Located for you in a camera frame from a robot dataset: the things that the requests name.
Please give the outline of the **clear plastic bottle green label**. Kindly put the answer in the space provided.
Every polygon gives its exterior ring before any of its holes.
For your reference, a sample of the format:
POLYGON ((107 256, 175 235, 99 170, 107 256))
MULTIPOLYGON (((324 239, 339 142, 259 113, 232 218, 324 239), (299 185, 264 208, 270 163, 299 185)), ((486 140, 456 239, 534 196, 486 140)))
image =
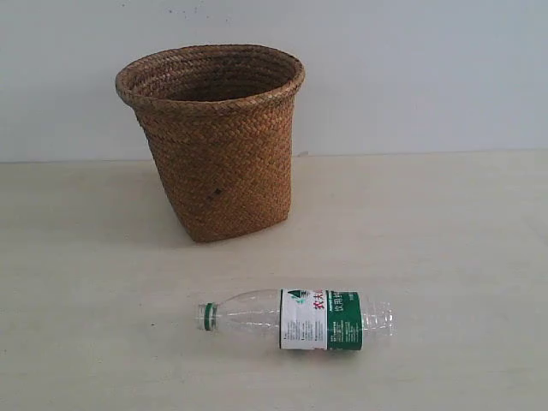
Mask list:
POLYGON ((389 304, 351 290, 260 289, 199 304, 201 331, 271 339, 281 350, 360 351, 391 336, 389 304))

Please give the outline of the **brown woven wicker basket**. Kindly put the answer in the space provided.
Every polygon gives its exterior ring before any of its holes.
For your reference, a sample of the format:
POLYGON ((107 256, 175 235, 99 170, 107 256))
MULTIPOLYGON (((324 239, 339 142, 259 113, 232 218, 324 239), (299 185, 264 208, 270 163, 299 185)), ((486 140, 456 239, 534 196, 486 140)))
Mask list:
POLYGON ((192 45, 116 75, 165 194, 193 241, 249 235, 291 206, 292 127, 303 63, 264 45, 192 45))

